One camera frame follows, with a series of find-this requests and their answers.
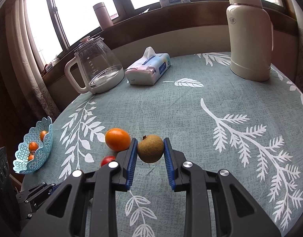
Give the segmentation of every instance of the white wall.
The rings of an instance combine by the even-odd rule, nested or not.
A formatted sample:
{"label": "white wall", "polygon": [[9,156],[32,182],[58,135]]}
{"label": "white wall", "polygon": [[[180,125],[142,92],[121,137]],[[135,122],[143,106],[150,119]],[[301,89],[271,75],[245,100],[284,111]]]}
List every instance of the white wall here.
{"label": "white wall", "polygon": [[[227,25],[202,26],[175,30],[131,42],[113,50],[124,68],[139,59],[145,48],[151,46],[156,53],[168,53],[170,57],[230,51],[230,40]],[[290,79],[295,78],[298,56],[298,37],[274,31],[273,64]],[[79,69],[72,74],[82,84]],[[77,97],[78,93],[68,82],[66,76],[48,87],[48,90],[60,110]]]}

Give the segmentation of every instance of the fruit basket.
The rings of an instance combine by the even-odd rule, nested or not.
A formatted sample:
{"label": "fruit basket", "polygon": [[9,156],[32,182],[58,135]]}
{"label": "fruit basket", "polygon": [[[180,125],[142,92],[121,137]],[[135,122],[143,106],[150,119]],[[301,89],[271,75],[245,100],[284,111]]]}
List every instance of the fruit basket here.
{"label": "fruit basket", "polygon": [[[40,140],[40,132],[47,130],[43,141]],[[38,144],[34,159],[28,160],[30,151],[28,146],[31,142]],[[24,135],[24,141],[19,144],[18,151],[15,152],[16,160],[13,161],[13,170],[18,174],[28,174],[40,169],[44,165],[51,152],[53,143],[53,125],[50,117],[43,118],[32,127],[28,134]]]}

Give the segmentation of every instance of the blue ribbed rubber pad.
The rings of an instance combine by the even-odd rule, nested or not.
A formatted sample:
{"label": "blue ribbed rubber pad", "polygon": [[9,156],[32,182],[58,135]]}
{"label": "blue ribbed rubber pad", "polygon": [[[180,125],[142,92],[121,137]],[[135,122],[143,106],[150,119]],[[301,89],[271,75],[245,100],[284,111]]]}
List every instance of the blue ribbed rubber pad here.
{"label": "blue ribbed rubber pad", "polygon": [[169,148],[168,148],[166,139],[164,139],[164,146],[165,146],[164,157],[165,157],[168,181],[171,186],[171,189],[175,190],[175,188],[176,188],[175,171],[173,168],[173,163],[172,163],[172,159],[171,159],[171,155],[169,152]]}
{"label": "blue ribbed rubber pad", "polygon": [[127,167],[127,170],[126,170],[126,184],[125,184],[125,186],[126,186],[127,190],[129,190],[130,187],[133,184],[136,161],[137,161],[137,145],[138,145],[138,141],[135,140],[135,144],[134,144],[133,149],[131,151],[130,160],[128,162],[128,167]]}

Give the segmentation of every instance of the thermos handle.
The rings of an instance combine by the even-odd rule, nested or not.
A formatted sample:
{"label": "thermos handle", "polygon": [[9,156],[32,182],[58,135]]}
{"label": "thermos handle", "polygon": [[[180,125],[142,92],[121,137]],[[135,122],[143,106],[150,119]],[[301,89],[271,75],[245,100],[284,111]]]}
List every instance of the thermos handle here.
{"label": "thermos handle", "polygon": [[273,51],[273,24],[271,23],[271,51]]}
{"label": "thermos handle", "polygon": [[81,88],[80,85],[77,83],[75,78],[72,76],[70,72],[70,68],[73,64],[77,63],[76,57],[74,57],[72,60],[68,61],[66,66],[65,66],[65,75],[67,76],[70,84],[73,86],[73,88],[78,92],[78,93],[86,93],[88,90],[86,87]]}

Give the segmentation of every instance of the tablecloth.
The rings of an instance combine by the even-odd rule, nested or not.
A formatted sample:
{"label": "tablecloth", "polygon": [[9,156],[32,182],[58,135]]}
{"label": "tablecloth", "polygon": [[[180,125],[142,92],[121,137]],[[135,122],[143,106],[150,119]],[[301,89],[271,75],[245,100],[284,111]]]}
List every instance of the tablecloth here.
{"label": "tablecloth", "polygon": [[[154,86],[124,78],[108,92],[79,95],[54,122],[51,155],[23,188],[97,170],[115,155],[104,134],[118,127],[138,140],[169,137],[205,170],[228,169],[284,235],[303,211],[303,95],[273,65],[262,83],[229,65],[227,52],[175,57]],[[154,164],[138,158],[131,190],[117,192],[116,208],[119,236],[183,236],[185,193],[171,190],[163,157]]]}

